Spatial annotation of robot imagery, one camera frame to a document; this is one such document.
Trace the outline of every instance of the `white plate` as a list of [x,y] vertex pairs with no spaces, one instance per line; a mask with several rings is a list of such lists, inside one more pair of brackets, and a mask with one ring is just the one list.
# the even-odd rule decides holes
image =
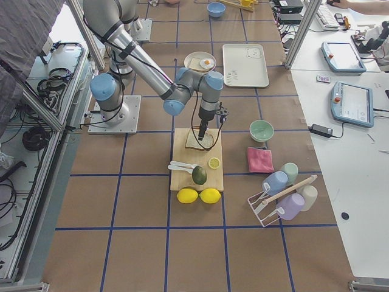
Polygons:
[[260,44],[223,45],[224,84],[237,87],[267,87],[269,77]]
[[[200,61],[203,59],[212,59],[215,64],[210,69],[204,69],[200,66]],[[207,52],[193,52],[185,57],[184,66],[185,68],[205,73],[214,70],[214,68],[216,67],[216,59],[213,55]]]

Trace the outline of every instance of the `avocado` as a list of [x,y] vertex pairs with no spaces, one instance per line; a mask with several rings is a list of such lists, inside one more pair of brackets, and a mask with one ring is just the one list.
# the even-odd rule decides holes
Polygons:
[[192,171],[192,179],[195,184],[205,184],[207,181],[207,172],[198,165]]

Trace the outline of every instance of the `white spoon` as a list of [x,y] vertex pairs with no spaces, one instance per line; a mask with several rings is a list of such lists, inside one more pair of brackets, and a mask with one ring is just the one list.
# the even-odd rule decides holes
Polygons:
[[184,163],[179,161],[170,161],[170,165],[183,166],[183,167],[188,167],[190,169],[194,169],[196,166],[199,166],[198,164],[189,164],[189,163]]
[[192,174],[192,172],[193,172],[193,169],[187,169],[185,167],[181,167],[181,166],[177,166],[177,165],[171,165],[171,164],[168,165],[168,169],[170,169],[170,170],[183,170],[183,171],[188,172],[190,174]]

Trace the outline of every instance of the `screen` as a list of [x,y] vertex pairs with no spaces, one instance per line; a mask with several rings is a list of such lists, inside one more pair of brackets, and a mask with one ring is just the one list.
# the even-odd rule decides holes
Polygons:
[[328,43],[329,51],[334,54],[330,60],[337,69],[363,68],[351,44]]
[[362,122],[370,122],[369,91],[343,84],[342,116]]

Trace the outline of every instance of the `blue bowl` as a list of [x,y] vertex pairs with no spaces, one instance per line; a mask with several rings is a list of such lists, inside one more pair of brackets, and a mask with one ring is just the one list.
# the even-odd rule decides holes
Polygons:
[[212,2],[207,5],[208,14],[211,17],[220,17],[225,12],[225,5],[220,2]]

